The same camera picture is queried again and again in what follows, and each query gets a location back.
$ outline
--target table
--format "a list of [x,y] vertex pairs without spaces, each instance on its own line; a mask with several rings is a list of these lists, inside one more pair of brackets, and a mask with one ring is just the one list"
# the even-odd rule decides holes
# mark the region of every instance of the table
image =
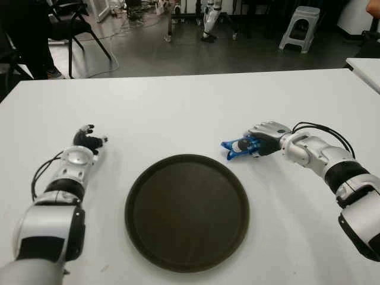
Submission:
[[[84,250],[67,263],[64,284],[377,284],[379,264],[362,257],[340,229],[340,209],[322,179],[281,153],[227,162],[220,142],[262,121],[317,122],[344,134],[364,167],[380,175],[380,132],[373,131],[379,107],[380,96],[347,69],[19,83],[0,104],[0,265],[12,260],[12,230],[31,204],[36,168],[69,146],[81,125],[95,124],[109,143],[83,202]],[[134,180],[181,153],[226,165],[251,206],[243,244],[197,274],[149,263],[124,226]]]
[[380,93],[380,59],[378,58],[347,58],[347,63],[353,67],[353,72],[365,83]]

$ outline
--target plastic stool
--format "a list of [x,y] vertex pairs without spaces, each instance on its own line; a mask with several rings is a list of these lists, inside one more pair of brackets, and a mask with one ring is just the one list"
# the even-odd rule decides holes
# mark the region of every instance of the plastic stool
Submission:
[[[321,10],[318,8],[308,7],[308,6],[298,6],[292,16],[292,19],[290,20],[290,24],[286,32],[284,33],[284,36],[280,43],[279,48],[283,50],[287,43],[291,43],[293,45],[301,46],[302,47],[301,53],[307,53],[314,39],[314,31],[319,19],[320,12]],[[293,28],[296,22],[299,20],[306,20],[309,23],[308,32],[306,33],[306,37],[304,40],[297,40],[290,37],[290,33],[293,31]]]

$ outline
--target shoe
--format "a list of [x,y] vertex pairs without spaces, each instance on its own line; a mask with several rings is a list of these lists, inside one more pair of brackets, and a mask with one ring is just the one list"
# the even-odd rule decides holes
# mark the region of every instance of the shoe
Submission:
[[205,33],[206,35],[208,35],[210,38],[214,39],[214,40],[216,40],[216,39],[218,38],[217,36],[214,36],[213,34],[206,33],[205,31],[204,31],[204,33]]
[[48,79],[66,79],[62,73],[59,72],[57,67],[54,67],[52,70],[46,71]]

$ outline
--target black pants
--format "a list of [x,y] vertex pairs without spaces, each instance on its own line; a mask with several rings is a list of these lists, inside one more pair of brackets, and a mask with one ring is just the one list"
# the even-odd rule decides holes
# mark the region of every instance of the black pants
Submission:
[[0,20],[34,79],[47,79],[54,67],[48,37],[52,25],[47,4],[40,0],[0,0]]

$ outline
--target black chair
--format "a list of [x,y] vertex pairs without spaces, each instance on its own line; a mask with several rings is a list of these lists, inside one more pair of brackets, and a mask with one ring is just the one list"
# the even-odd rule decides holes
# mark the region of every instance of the black chair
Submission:
[[[264,13],[264,15],[267,16],[267,19],[266,19],[267,24],[265,27],[265,34],[267,34],[267,31],[269,28],[269,23],[271,21],[270,11],[272,9],[272,5],[273,5],[274,1],[275,0],[241,0],[241,2],[240,2],[240,14],[241,15],[243,15],[243,5],[244,4],[248,5],[247,15],[245,16],[245,31],[246,31],[246,35],[248,38],[251,37],[251,20],[252,20],[252,17],[254,17],[256,14],[256,10],[257,10],[258,5],[267,6],[265,9],[265,13]],[[237,3],[237,0],[234,0],[233,1],[233,14],[235,13],[235,10],[236,10],[236,3]]]
[[14,49],[9,41],[7,34],[4,32],[0,26],[0,63],[8,64],[9,68],[5,74],[5,94],[2,96],[0,94],[0,102],[5,98],[5,96],[13,88],[13,75],[14,71],[18,71],[23,78],[32,80],[31,76],[28,75],[19,64],[24,64],[18,50]]
[[[73,15],[68,20],[62,20],[58,14],[56,13],[56,9],[72,9]],[[100,40],[94,34],[91,25],[85,21],[82,15],[88,15],[87,12],[87,4],[82,1],[72,2],[72,3],[64,3],[62,1],[57,1],[54,5],[50,6],[50,13],[54,15],[57,19],[56,23],[52,23],[52,34],[50,38],[52,40],[68,40],[69,41],[69,76],[72,77],[72,40],[74,40],[77,45],[84,50],[81,43],[75,37],[82,33],[90,33],[97,44],[101,47],[106,56],[111,60],[111,56],[108,51],[102,45]]]
[[363,31],[363,43],[355,58],[380,58],[380,33],[378,33],[379,19],[373,18],[369,31]]

